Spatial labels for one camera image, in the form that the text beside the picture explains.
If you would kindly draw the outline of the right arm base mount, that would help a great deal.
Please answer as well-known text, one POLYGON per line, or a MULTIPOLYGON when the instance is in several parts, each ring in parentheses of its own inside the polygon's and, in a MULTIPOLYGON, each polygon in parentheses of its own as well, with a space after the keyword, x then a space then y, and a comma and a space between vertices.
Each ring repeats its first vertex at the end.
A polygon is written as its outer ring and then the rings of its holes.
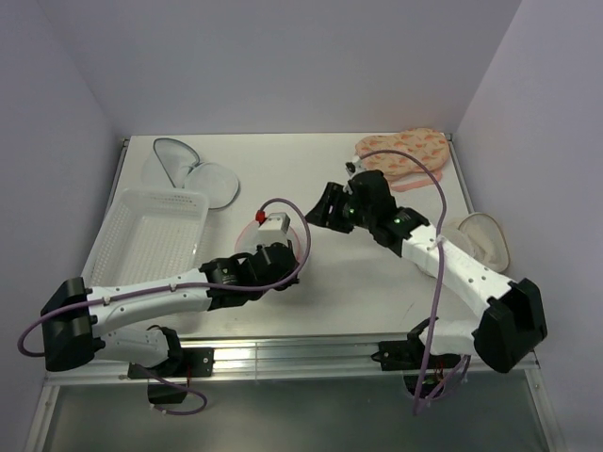
MULTIPOLYGON (((370 359, 378 363, 383 372, 420 371, 424 347, 420 341, 382 341, 370 359)), ((427 373, 421 385, 420 396, 427 396, 445 377, 445 372, 461 361, 459 355, 430 355, 427 373)))

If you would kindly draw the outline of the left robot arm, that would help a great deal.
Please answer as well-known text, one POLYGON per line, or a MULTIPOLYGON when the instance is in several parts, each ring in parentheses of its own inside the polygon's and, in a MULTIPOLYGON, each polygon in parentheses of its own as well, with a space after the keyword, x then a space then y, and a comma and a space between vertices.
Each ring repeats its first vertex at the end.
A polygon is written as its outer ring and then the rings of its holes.
POLYGON ((240 307, 297 283, 304 263, 291 246, 273 243, 163 280, 87 287, 82 278, 69 279, 41 311, 45 367, 63 372, 98 358, 172 376, 185 361, 177 332, 168 327, 138 331, 136 324, 240 307))

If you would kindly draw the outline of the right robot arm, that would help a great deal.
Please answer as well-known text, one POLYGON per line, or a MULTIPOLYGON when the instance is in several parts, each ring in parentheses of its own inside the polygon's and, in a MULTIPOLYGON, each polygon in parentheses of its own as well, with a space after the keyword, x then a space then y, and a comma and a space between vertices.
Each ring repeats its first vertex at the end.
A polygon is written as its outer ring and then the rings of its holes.
POLYGON ((346 186, 327 184, 305 219, 345 234, 356 227, 368 230, 379 245, 441 277, 475 315, 469 321, 426 319, 414 327, 402 344, 405 369, 434 365, 440 356, 453 364, 470 355, 508 373, 547 336, 534 282, 496 273, 443 238, 427 218, 397 204, 378 170, 361 172, 346 186))

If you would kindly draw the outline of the pink trimmed mesh laundry bag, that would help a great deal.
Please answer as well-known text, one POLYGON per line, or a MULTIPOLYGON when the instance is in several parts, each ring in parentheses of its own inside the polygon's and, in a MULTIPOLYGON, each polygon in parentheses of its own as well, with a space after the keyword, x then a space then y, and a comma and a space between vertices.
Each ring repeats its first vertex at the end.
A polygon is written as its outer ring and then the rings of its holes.
MULTIPOLYGON (((249 286, 245 283, 246 273, 244 270, 244 263, 248 257, 255 253, 258 246, 255 241, 255 233, 260 224, 257 221, 252 221, 241 233, 239 236, 236 245, 235 245, 235 255, 238 255, 237 259, 237 271, 239 273, 239 282, 237 285, 240 286, 249 286)), ((295 231, 289 225, 289 231, 287 234, 288 237, 288 245, 292 247, 294 250, 295 256, 300 263, 300 259, 302 256, 302 245, 299 237, 295 233, 295 231)))

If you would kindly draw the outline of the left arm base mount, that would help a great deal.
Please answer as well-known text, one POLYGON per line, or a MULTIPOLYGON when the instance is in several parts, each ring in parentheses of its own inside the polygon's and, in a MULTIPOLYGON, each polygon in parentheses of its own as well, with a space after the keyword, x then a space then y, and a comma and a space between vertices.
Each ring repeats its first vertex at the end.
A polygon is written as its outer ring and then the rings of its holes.
POLYGON ((164 407, 182 404, 192 395, 192 382, 212 376, 214 349, 212 347, 185 347, 175 359, 168 359, 152 368, 130 363, 127 378, 147 380, 148 401, 164 407))

